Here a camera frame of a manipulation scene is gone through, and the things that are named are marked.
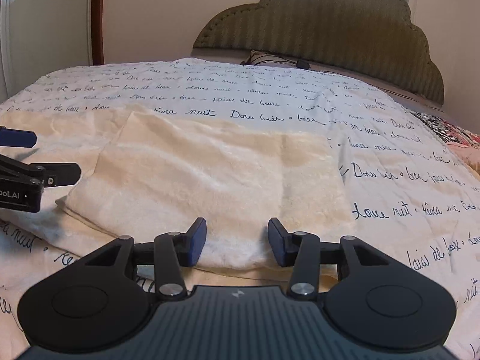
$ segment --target beige cloth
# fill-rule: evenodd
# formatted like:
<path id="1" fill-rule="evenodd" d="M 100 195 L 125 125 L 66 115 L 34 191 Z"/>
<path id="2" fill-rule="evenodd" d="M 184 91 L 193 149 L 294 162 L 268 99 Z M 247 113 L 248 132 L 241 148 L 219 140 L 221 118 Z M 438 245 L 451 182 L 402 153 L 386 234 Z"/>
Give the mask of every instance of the beige cloth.
<path id="1" fill-rule="evenodd" d="M 200 267 L 278 270 L 269 218 L 331 242 L 354 231 L 330 150 L 325 138 L 307 133 L 135 111 L 93 173 L 59 203 L 87 225 L 136 242 L 184 232 L 202 216 L 208 233 Z"/>

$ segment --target cloud-shaped headboard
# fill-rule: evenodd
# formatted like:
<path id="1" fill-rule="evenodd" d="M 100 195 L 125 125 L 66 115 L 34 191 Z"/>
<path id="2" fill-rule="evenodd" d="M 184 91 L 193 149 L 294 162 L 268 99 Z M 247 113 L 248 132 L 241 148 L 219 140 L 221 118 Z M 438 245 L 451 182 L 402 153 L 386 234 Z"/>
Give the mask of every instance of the cloud-shaped headboard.
<path id="1" fill-rule="evenodd" d="M 216 15 L 194 48 L 268 51 L 363 73 L 443 104 L 443 80 L 405 0 L 260 0 Z"/>

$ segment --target white bed sheet with handwriting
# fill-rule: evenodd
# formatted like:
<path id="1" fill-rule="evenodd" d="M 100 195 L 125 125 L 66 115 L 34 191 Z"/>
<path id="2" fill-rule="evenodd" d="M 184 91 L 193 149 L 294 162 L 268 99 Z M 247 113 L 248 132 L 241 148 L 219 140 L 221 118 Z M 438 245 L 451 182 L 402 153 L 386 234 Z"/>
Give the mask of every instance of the white bed sheet with handwriting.
<path id="1" fill-rule="evenodd" d="M 447 346 L 480 359 L 480 181 L 387 94 L 331 73 L 186 58 L 57 71 L 0 112 L 132 103 L 165 116 L 326 136 L 360 237 L 450 291 L 457 319 Z"/>

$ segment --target silver screw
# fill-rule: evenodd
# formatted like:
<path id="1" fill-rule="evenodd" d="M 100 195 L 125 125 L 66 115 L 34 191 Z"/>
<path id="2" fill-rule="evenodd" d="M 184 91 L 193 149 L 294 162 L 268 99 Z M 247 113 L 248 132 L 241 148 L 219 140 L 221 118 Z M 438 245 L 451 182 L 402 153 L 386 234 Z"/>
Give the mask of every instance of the silver screw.
<path id="1" fill-rule="evenodd" d="M 158 291 L 165 296 L 175 296 L 182 293 L 183 287 L 180 284 L 167 283 L 160 286 Z"/>
<path id="2" fill-rule="evenodd" d="M 292 285 L 291 290 L 298 295 L 309 295 L 315 291 L 315 288 L 310 283 L 296 283 Z"/>

